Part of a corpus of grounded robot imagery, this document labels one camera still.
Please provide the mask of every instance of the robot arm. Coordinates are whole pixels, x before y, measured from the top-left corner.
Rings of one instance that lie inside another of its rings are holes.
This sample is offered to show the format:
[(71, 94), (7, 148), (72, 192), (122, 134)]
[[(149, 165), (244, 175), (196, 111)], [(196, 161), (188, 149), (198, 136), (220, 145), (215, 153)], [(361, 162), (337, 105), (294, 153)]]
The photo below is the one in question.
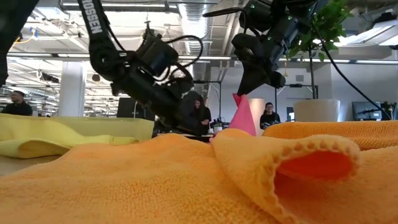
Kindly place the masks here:
[(0, 1), (0, 87), (6, 84), (7, 53), (39, 0)]
[[(250, 0), (242, 9), (231, 8), (209, 12), (213, 17), (241, 12), (239, 24), (244, 32), (231, 43), (235, 55), (243, 64), (243, 76), (238, 95), (248, 94), (268, 84), (274, 88), (285, 85), (285, 78), (276, 70), (277, 62), (289, 51), (294, 39), (311, 29), (311, 19), (328, 0)], [(252, 31), (255, 36), (246, 33)]]
[[(205, 134), (189, 116), (193, 102), (200, 96), (191, 91), (192, 76), (178, 63), (178, 53), (169, 43), (155, 36), (147, 24), (144, 41), (136, 51), (126, 51), (121, 45), (121, 50), (117, 50), (109, 34), (116, 42), (117, 38), (109, 28), (100, 0), (78, 0), (78, 3), (90, 38), (91, 65), (112, 82), (113, 95), (120, 91), (127, 93), (150, 108), (166, 126), (190, 134)], [(159, 83), (158, 78), (166, 69), (169, 73), (171, 65), (176, 65), (185, 77)]]

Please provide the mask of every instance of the ceiling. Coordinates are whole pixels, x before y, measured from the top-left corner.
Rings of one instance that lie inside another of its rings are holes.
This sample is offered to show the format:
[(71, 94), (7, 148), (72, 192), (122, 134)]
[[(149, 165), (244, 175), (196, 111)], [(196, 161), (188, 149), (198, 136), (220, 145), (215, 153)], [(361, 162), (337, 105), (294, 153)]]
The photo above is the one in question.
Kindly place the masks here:
[[(64, 2), (69, 2), (69, 9), (71, 10), (62, 12), (59, 10), (59, 7), (52, 7), (55, 5), (59, 6), (58, 1), (40, 1), (37, 9), (29, 17), (21, 32), (23, 35), (23, 44), (15, 44), (10, 52), (87, 54), (89, 40), (86, 28), (81, 14), (78, 11), (74, 11), (72, 7), (72, 3), (76, 1), (65, 0)], [(112, 3), (115, 1), (103, 0), (103, 4), (106, 2)], [(154, 7), (154, 4), (158, 4), (160, 5), (159, 7), (162, 7), (164, 1), (123, 1), (124, 4), (132, 2), (135, 2), (134, 10), (137, 12), (124, 10), (106, 12), (113, 32), (126, 50), (136, 50), (138, 48), (142, 40), (141, 36), (146, 28), (145, 21), (150, 21), (150, 27), (154, 29), (156, 33), (161, 34), (166, 40), (176, 38), (186, 32), (182, 27), (180, 14), (173, 13), (173, 10), (169, 13), (147, 12), (148, 10), (156, 10), (152, 8), (149, 9), (150, 7), (145, 6), (146, 4), (150, 4), (151, 7)], [(180, 1), (169, 1), (171, 9), (174, 9), (176, 2)], [(219, 2), (206, 1), (206, 3), (209, 2), (217, 3), (211, 4), (212, 11), (232, 6), (242, 6), (244, 4), (243, 1), (236, 0), (221, 0)], [(364, 1), (351, 0), (349, 3), (352, 7), (360, 6), (361, 8), (372, 10), (388, 6), (395, 2), (396, 1), (377, 1), (377, 3), (373, 4), (373, 1), (367, 0), (368, 4), (365, 4)], [(210, 25), (208, 27), (210, 33), (203, 38), (204, 43), (209, 43), (208, 55), (220, 56), (232, 54), (233, 48), (230, 44), (231, 38), (238, 32), (241, 32), (241, 30), (236, 28), (238, 26), (236, 18), (235, 15), (229, 15), (210, 19)], [(176, 42), (173, 44), (173, 47), (179, 54), (187, 55), (189, 53), (187, 50), (187, 41)], [(349, 50), (347, 54), (352, 57), (354, 54), (353, 52), (354, 51)], [(369, 52), (373, 54), (373, 56), (368, 55), (368, 58), (387, 57), (387, 55), (383, 54), (382, 56), (377, 55), (373, 50)], [(354, 57), (363, 57), (363, 55), (363, 52), (360, 52)], [(96, 114), (97, 116), (114, 116), (117, 111), (118, 97), (112, 96), (109, 82), (103, 78), (98, 82), (94, 82), (92, 76), (96, 74), (96, 72), (92, 69), (89, 62), (84, 63), (86, 63), (87, 67), (85, 96), (86, 116), (90, 114)], [(56, 83), (43, 81), (41, 77), (43, 73), (46, 73), (58, 78), (61, 82), (62, 65), (63, 62), (59, 60), (9, 58), (8, 87), (0, 91), (0, 107), (9, 103), (8, 94), (10, 94), (12, 90), (23, 90), (28, 93), (27, 100), (29, 103), (36, 106), (39, 112), (43, 114), (56, 113), (60, 91), (59, 86)], [(210, 78), (217, 80), (219, 76), (212, 75), (206, 79), (209, 80)], [(236, 83), (239, 83), (239, 81), (240, 77), (236, 77)]]

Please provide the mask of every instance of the table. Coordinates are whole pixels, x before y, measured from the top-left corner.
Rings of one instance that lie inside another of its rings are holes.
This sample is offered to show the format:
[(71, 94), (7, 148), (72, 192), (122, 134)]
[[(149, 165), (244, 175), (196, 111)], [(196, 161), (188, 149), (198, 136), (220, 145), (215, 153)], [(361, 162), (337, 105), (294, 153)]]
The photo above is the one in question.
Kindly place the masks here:
[(19, 171), (21, 169), (25, 169), (32, 165), (51, 162), (58, 158), (59, 156), (45, 156), (33, 159), (16, 159), (0, 156), (0, 176)]
[[(161, 135), (165, 135), (165, 134), (171, 134), (171, 133), (159, 133), (157, 135), (161, 136)], [(182, 136), (187, 137), (192, 140), (197, 140), (197, 141), (202, 141), (202, 142), (209, 142), (210, 138), (212, 138), (214, 136), (213, 134), (207, 134), (207, 135), (203, 135), (203, 136), (194, 136), (191, 134), (179, 134), (179, 135), (182, 135)]]

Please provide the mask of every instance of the orange towel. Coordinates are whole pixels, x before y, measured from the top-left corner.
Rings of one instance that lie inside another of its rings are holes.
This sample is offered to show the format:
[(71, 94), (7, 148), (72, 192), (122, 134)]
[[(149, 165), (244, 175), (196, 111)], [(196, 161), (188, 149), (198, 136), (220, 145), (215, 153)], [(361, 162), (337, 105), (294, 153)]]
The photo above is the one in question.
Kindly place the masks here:
[(267, 128), (264, 136), (300, 139), (313, 134), (332, 134), (353, 140), (361, 150), (398, 146), (397, 121), (293, 122)]
[[(397, 124), (380, 123), (392, 133)], [(349, 137), (370, 139), (363, 147), (389, 142), (374, 143), (367, 134), (376, 133), (363, 134), (361, 123), (347, 125), (357, 128)], [(176, 134), (128, 146), (89, 144), (0, 177), (0, 217), (1, 223), (398, 223), (397, 161), (398, 146), (361, 152), (341, 136), (277, 139), (236, 129), (220, 132), (212, 144)]]

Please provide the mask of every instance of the metal frame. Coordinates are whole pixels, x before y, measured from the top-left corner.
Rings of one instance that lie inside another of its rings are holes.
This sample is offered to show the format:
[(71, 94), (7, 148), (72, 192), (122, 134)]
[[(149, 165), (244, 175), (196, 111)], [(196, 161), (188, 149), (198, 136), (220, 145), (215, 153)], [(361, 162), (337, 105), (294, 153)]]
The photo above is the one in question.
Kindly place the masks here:
[[(38, 53), (38, 52), (9, 52), (7, 58), (22, 58), (22, 59), (37, 59), (37, 60), (68, 60), (68, 61), (89, 61), (89, 54), (82, 53)], [(180, 60), (193, 60), (196, 59), (197, 55), (180, 55)], [(238, 58), (235, 56), (202, 56), (199, 58), (202, 61), (237, 61)], [(323, 62), (315, 58), (312, 60), (313, 63), (331, 63), (329, 59), (325, 59)], [(371, 59), (333, 59), (336, 64), (355, 64), (355, 65), (398, 65), (398, 60), (371, 60)], [(309, 58), (280, 58), (279, 62), (297, 62), (297, 63), (309, 63)]]
[[(294, 85), (297, 85), (297, 84), (285, 85), (279, 91), (277, 91), (277, 88), (275, 88), (275, 113), (278, 112), (278, 95), (279, 95), (279, 93), (281, 93), (285, 89), (285, 87), (291, 87), (291, 88), (307, 87), (308, 90), (310, 90), (312, 92), (312, 89), (310, 89), (310, 87), (312, 87), (312, 85), (302, 85), (302, 84), (299, 84), (300, 86), (294, 86)], [(318, 99), (319, 98), (319, 94), (318, 94), (319, 93), (319, 87), (318, 87), (318, 85), (315, 85), (315, 91), (316, 91), (316, 96), (317, 96), (316, 99)]]

